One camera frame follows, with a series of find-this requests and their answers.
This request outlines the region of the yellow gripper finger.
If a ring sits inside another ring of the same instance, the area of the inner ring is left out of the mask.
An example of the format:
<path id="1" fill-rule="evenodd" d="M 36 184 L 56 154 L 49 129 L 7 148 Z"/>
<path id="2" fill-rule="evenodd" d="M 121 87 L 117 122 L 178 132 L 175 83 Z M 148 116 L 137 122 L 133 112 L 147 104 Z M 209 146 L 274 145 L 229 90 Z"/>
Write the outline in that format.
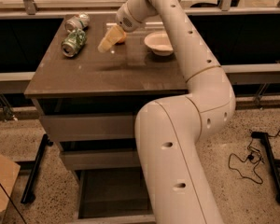
<path id="1" fill-rule="evenodd" d="M 114 25 L 107 30 L 105 36 L 101 40 L 98 50 L 102 53 L 107 52 L 111 47 L 122 38 L 124 30 L 119 25 Z"/>

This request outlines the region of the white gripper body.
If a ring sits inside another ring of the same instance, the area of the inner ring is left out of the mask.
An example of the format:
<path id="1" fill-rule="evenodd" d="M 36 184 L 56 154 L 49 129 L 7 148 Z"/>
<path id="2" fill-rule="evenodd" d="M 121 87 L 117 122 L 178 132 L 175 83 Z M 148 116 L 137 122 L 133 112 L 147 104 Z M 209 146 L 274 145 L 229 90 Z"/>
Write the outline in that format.
<path id="1" fill-rule="evenodd" d="M 128 0 L 119 8 L 116 23 L 129 33 L 140 27 L 145 19 L 156 15 L 156 9 L 148 0 Z"/>

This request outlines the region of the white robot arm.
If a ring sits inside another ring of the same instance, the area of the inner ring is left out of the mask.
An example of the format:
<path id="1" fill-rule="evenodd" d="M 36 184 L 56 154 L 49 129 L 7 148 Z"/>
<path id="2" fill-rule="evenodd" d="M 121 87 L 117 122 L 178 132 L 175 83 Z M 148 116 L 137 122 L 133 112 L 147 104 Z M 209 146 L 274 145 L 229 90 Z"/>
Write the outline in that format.
<path id="1" fill-rule="evenodd" d="M 128 0 L 98 50 L 108 51 L 146 18 L 161 17 L 189 91 L 152 101 L 136 116 L 137 152 L 153 214 L 157 224 L 224 224 L 196 144 L 218 133 L 232 118 L 235 95 L 179 2 Z"/>

